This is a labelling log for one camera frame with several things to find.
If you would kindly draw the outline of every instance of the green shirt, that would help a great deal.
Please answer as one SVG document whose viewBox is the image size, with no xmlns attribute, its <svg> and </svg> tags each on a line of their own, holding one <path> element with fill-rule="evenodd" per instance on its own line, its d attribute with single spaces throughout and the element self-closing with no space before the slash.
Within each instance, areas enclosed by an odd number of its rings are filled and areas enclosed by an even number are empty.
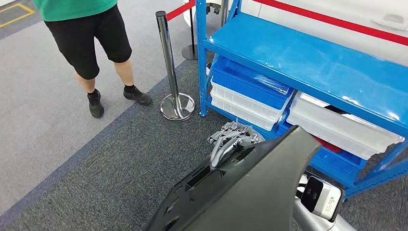
<svg viewBox="0 0 408 231">
<path fill-rule="evenodd" d="M 102 13 L 117 0 L 33 0 L 44 21 L 62 21 Z"/>
</svg>

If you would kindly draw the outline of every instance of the white camera housing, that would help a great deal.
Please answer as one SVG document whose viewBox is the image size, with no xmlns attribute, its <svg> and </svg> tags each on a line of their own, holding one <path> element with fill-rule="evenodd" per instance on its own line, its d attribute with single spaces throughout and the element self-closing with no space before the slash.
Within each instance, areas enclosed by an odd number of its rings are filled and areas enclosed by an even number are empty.
<svg viewBox="0 0 408 231">
<path fill-rule="evenodd" d="M 342 190 L 312 176 L 307 182 L 301 202 L 309 212 L 327 220 L 334 220 L 342 197 Z"/>
</svg>

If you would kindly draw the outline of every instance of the black shoe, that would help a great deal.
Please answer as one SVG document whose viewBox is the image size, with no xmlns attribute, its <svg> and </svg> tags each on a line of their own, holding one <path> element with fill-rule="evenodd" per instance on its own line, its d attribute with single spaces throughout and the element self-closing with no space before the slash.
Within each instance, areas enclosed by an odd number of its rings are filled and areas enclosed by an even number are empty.
<svg viewBox="0 0 408 231">
<path fill-rule="evenodd" d="M 105 112 L 101 105 L 101 94 L 95 89 L 94 93 L 88 94 L 89 110 L 93 117 L 99 118 Z"/>
<path fill-rule="evenodd" d="M 131 92 L 126 92 L 126 90 L 124 90 L 123 96 L 128 100 L 134 100 L 145 106 L 152 103 L 152 98 L 149 95 L 139 91 L 139 89 L 137 88 L 134 88 L 134 90 L 132 90 Z"/>
</svg>

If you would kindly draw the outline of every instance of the red barrier rope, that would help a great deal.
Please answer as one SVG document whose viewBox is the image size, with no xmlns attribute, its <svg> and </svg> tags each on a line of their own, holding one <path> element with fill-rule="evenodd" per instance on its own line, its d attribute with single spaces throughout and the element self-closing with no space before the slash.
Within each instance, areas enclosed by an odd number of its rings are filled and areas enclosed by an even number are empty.
<svg viewBox="0 0 408 231">
<path fill-rule="evenodd" d="M 301 15 L 301 16 L 312 18 L 312 19 L 315 19 L 315 20 L 318 20 L 318 21 L 321 21 L 321 22 L 325 22 L 325 23 L 332 24 L 332 25 L 335 25 L 335 26 L 339 26 L 339 27 L 342 27 L 342 28 L 346 28 L 346 29 L 349 29 L 349 30 L 354 30 L 354 31 L 357 31 L 357 32 L 360 32 L 360 33 L 363 33 L 363 34 L 366 34 L 366 35 L 371 35 L 371 36 L 374 36 L 374 37 L 377 37 L 377 38 L 385 39 L 385 40 L 388 40 L 388 41 L 392 41 L 392 42 L 396 42 L 396 43 L 400 43 L 400 44 L 408 46 L 408 38 L 404 37 L 404 36 L 401 36 L 401 35 L 396 35 L 396 34 L 392 34 L 392 33 L 382 31 L 382 30 L 377 30 L 377 29 L 374 29 L 374 28 L 371 28 L 371 27 L 362 26 L 362 25 L 359 25 L 359 24 L 344 21 L 344 20 L 341 20 L 341 19 L 338 19 L 338 18 L 333 18 L 333 17 L 327 16 L 327 15 L 324 15 L 324 14 L 320 14 L 320 13 L 316 13 L 316 12 L 313 12 L 313 11 L 305 10 L 303 8 L 292 6 L 292 5 L 289 5 L 289 4 L 286 4 L 286 3 L 283 3 L 283 2 L 279 2 L 279 1 L 276 1 L 276 0 L 254 0 L 254 1 L 257 1 L 257 2 L 262 3 L 262 4 L 266 4 L 266 5 L 269 5 L 269 6 L 284 10 L 284 11 L 295 13 L 295 14 L 298 14 L 298 15 Z"/>
<path fill-rule="evenodd" d="M 178 7 L 177 9 L 169 12 L 166 14 L 166 18 L 168 21 L 172 20 L 176 16 L 179 16 L 180 14 L 184 13 L 186 10 L 190 9 L 191 7 L 195 6 L 195 0 L 191 0 L 187 2 L 186 4 Z"/>
</svg>

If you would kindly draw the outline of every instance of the black post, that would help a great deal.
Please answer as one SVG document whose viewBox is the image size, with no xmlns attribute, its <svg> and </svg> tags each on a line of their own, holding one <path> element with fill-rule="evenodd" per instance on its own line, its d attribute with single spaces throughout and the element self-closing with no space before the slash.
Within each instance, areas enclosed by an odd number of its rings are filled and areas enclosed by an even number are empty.
<svg viewBox="0 0 408 231">
<path fill-rule="evenodd" d="M 190 8 L 190 30 L 191 30 L 191 45 L 188 45 L 187 47 L 183 48 L 181 51 L 181 55 L 185 59 L 188 60 L 197 60 L 197 45 L 194 44 L 194 25 L 193 25 L 193 19 L 192 19 L 192 9 Z"/>
</svg>

